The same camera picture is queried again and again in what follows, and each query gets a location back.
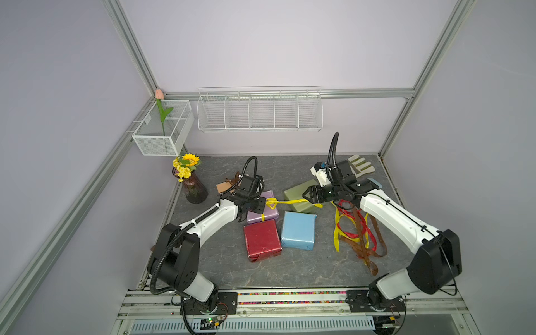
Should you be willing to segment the green gift box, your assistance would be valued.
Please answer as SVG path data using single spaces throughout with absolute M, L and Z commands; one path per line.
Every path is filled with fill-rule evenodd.
M 315 185 L 318 185 L 315 180 L 309 180 L 283 191 L 285 201 L 290 202 L 294 200 L 300 200 L 300 202 L 288 204 L 289 210 L 291 212 L 303 214 L 317 214 L 322 209 L 322 207 L 318 207 L 314 204 L 311 204 L 308 200 L 302 197 L 303 193 L 306 192 L 310 186 Z

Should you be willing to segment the brown ribbon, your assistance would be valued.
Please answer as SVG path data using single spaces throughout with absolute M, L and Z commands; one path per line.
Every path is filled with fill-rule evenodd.
M 379 229 L 375 217 L 364 213 L 362 209 L 353 207 L 346 209 L 343 201 L 336 203 L 334 248 L 340 251 L 340 243 L 344 242 L 351 247 L 355 255 L 363 261 L 373 276 L 377 276 L 379 269 L 373 261 L 374 258 L 383 258 L 388 254 L 387 245 Z M 354 225 L 357 232 L 350 233 L 341 227 L 341 220 L 348 219 Z
M 232 179 L 226 178 L 226 183 L 228 183 L 230 186 L 234 186 L 236 184 L 240 184 L 242 175 L 239 171 L 237 171 Z

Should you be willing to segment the orange gift box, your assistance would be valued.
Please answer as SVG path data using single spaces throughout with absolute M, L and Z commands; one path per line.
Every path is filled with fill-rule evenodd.
M 218 193 L 224 193 L 225 191 L 227 191 L 228 189 L 230 189 L 232 186 L 234 186 L 236 184 L 236 181 L 235 180 L 229 180 L 227 179 L 226 181 L 222 182 L 222 183 L 219 183 L 216 185 L 216 190 Z

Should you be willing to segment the purple gift box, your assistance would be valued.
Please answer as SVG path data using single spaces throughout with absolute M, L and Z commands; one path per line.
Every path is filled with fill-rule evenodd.
M 280 217 L 278 209 L 270 208 L 268 205 L 265 205 L 263 212 L 261 214 L 255 212 L 248 212 L 247 214 L 247 225 L 261 223 L 269 220 L 278 220 Z

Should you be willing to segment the blue gift box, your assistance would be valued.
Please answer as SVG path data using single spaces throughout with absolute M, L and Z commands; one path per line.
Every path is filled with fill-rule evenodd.
M 285 212 L 281 232 L 283 248 L 312 251 L 315 244 L 316 214 Z

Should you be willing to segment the yellow ribbon of red box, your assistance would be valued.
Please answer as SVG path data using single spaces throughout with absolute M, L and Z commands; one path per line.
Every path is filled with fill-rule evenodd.
M 365 216 L 365 215 L 366 215 L 362 210 L 361 210 L 361 214 L 362 214 L 362 216 Z M 340 225 L 341 225 L 341 228 L 342 228 L 343 230 L 345 230 L 345 231 L 347 231 L 347 232 L 350 232 L 350 233 L 357 233 L 357 230 L 356 230 L 356 228 L 354 227 L 353 224 L 352 224 L 352 225 L 353 225 L 354 230 L 346 230 L 346 229 L 342 226 L 342 224 L 341 224 L 341 222 L 342 222 L 343 220 L 345 220 L 345 221 L 349 221 L 349 222 L 352 224 L 352 222 L 351 222 L 349 219 L 347 219 L 346 217 L 343 217 L 343 218 L 341 219 L 341 221 L 340 221 Z M 335 251 L 336 251 L 337 253 L 340 251 L 340 243 L 341 243 L 341 238 L 342 238 L 342 237 L 343 237 L 343 236 L 339 236 L 339 237 L 335 237 L 335 236 L 334 236 L 334 238 L 333 238 L 333 240 L 334 240 L 334 249 L 335 249 Z M 353 242 L 359 244 L 359 243 L 361 242 L 361 239 L 360 239 L 360 241 L 353 241 Z M 375 246 L 376 246 L 376 244 L 375 244 L 375 242 L 374 242 L 373 240 L 371 240 L 369 243 L 366 243 L 366 242 L 365 242 L 365 237 L 364 237 L 364 245 L 365 245 L 366 248 L 375 248 Z

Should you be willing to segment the red gift box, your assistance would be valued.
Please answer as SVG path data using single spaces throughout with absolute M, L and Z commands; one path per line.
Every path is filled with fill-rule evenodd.
M 250 262 L 259 262 L 282 253 L 282 245 L 275 220 L 245 226 L 244 239 Z

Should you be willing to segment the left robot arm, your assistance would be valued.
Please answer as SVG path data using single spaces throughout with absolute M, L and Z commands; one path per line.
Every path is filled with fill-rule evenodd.
M 264 187 L 260 176 L 241 176 L 237 184 L 219 195 L 215 205 L 199 216 L 178 226 L 170 223 L 163 227 L 147 264 L 150 293 L 173 292 L 211 309 L 218 288 L 199 272 L 200 250 L 227 224 L 243 220 L 248 212 L 261 213 L 266 204 L 261 195 Z

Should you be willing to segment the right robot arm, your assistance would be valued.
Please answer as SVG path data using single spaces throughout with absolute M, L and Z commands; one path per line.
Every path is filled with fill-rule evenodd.
M 311 169 L 318 184 L 303 193 L 312 204 L 346 200 L 353 212 L 365 211 L 373 223 L 382 223 L 413 253 L 409 266 L 375 280 L 368 287 L 370 306 L 380 306 L 411 293 L 432 295 L 455 284 L 462 272 L 459 237 L 424 223 L 393 201 L 380 183 L 358 180 L 350 163 L 317 163 Z

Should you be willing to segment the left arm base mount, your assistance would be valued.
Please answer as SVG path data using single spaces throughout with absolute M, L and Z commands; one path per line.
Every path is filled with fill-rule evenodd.
M 190 298 L 183 304 L 185 315 L 234 315 L 238 307 L 238 292 L 215 290 L 207 301 Z

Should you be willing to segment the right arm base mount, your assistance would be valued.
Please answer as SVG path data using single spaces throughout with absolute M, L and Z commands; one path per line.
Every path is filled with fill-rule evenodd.
M 403 297 L 388 300 L 375 288 L 347 290 L 345 303 L 349 305 L 352 313 L 404 312 L 406 310 L 406 303 Z

